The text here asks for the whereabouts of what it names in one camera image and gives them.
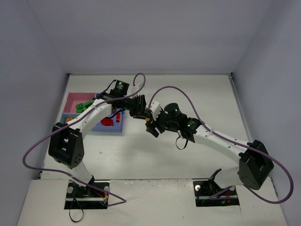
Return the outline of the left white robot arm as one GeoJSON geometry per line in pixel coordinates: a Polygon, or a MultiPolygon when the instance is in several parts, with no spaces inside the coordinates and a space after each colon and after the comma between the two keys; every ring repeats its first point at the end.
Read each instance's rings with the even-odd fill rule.
{"type": "Polygon", "coordinates": [[[53,126],[48,154],[67,168],[65,174],[82,187],[92,186],[94,176],[87,170],[84,158],[84,138],[102,119],[113,111],[124,109],[133,117],[145,119],[146,102],[139,92],[145,82],[136,84],[128,94],[129,84],[117,80],[111,90],[101,92],[92,104],[75,119],[68,123],[56,123],[53,126]]]}

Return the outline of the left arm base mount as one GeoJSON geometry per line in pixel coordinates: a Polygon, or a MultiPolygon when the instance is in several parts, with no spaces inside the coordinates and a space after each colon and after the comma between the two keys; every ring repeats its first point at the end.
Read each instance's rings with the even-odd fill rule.
{"type": "Polygon", "coordinates": [[[65,210],[106,210],[108,209],[108,194],[90,187],[80,187],[71,180],[68,183],[64,209],[65,210]]]}

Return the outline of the red brick lego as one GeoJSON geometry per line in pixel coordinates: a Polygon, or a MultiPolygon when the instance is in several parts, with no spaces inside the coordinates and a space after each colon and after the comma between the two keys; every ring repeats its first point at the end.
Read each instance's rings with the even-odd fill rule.
{"type": "Polygon", "coordinates": [[[116,122],[120,123],[121,113],[117,113],[116,115],[116,122]]]}

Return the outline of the yellow round printed lego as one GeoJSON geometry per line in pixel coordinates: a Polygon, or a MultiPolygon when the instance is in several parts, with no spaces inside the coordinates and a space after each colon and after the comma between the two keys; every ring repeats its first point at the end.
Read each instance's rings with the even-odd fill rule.
{"type": "Polygon", "coordinates": [[[68,118],[65,120],[65,123],[68,123],[68,122],[70,122],[70,121],[72,121],[72,120],[73,120],[72,117],[68,117],[68,118]]]}

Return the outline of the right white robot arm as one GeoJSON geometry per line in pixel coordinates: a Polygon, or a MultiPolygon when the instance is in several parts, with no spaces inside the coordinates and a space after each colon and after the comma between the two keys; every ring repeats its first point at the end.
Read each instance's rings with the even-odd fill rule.
{"type": "Polygon", "coordinates": [[[245,185],[259,190],[274,168],[266,147],[258,140],[238,145],[239,141],[232,137],[215,135],[214,130],[203,126],[199,119],[183,114],[176,103],[162,108],[159,102],[151,101],[148,107],[151,119],[146,127],[154,137],[165,131],[175,132],[179,138],[212,148],[236,163],[230,169],[217,169],[211,176],[210,180],[219,188],[245,185]]]}

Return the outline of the small green lego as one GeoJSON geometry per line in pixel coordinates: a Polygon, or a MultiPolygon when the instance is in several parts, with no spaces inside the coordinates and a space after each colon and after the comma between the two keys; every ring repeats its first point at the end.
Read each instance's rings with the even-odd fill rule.
{"type": "Polygon", "coordinates": [[[93,101],[87,101],[84,103],[84,107],[88,109],[93,104],[93,101]]]}

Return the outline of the green half-round lego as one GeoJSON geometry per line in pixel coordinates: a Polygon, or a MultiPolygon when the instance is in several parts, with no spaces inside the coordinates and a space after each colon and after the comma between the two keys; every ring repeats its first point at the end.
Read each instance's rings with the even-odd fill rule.
{"type": "Polygon", "coordinates": [[[86,110],[86,107],[83,103],[79,103],[76,105],[76,113],[83,113],[86,110]]]}

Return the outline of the red half-round lego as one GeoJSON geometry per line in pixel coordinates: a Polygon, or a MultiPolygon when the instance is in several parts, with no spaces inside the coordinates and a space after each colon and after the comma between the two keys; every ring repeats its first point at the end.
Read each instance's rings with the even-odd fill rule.
{"type": "Polygon", "coordinates": [[[104,118],[101,120],[101,125],[111,127],[114,125],[114,121],[113,121],[113,119],[104,118]]]}

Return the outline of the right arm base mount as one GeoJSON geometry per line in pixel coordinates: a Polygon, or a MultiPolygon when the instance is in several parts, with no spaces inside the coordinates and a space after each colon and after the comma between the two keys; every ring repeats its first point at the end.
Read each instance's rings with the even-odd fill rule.
{"type": "Polygon", "coordinates": [[[239,199],[235,187],[223,190],[214,181],[216,175],[221,171],[217,169],[207,180],[193,180],[193,189],[196,207],[227,207],[239,206],[239,199]]]}

